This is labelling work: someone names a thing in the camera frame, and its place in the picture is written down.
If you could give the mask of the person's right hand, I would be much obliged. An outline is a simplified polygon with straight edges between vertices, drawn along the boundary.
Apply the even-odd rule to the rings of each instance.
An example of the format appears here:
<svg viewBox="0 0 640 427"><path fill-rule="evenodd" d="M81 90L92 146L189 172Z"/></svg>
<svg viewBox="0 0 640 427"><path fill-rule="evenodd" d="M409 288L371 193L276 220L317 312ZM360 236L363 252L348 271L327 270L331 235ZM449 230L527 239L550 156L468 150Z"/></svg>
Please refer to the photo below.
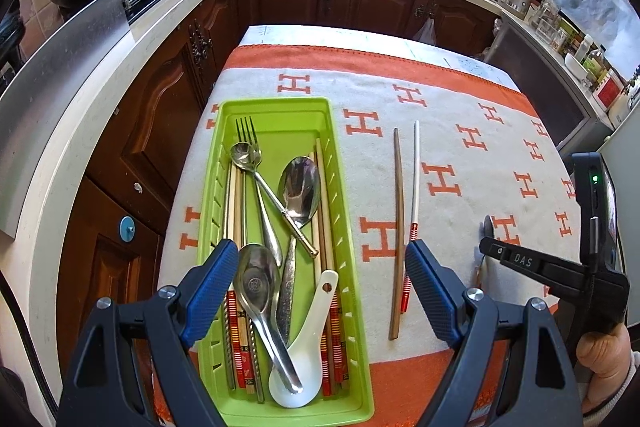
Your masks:
<svg viewBox="0 0 640 427"><path fill-rule="evenodd" d="M585 334L580 338L577 361L592 373L582 413L604 418L604 409L612 410L639 368L639 353L631 349L628 329L617 324L608 334Z"/></svg>

